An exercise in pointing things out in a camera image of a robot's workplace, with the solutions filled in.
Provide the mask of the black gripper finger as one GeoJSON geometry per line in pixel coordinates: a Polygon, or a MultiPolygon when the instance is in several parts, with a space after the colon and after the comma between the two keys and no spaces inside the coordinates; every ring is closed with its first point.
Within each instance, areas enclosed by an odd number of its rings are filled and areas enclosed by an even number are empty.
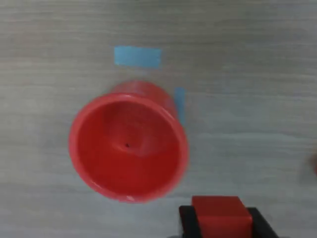
{"type": "Polygon", "coordinates": [[[180,223],[182,227],[182,238],[200,238],[201,230],[195,208],[190,205],[179,207],[180,223]]]}
{"type": "Polygon", "coordinates": [[[252,238],[277,238],[277,233],[255,207],[248,207],[252,217],[252,238]]]}

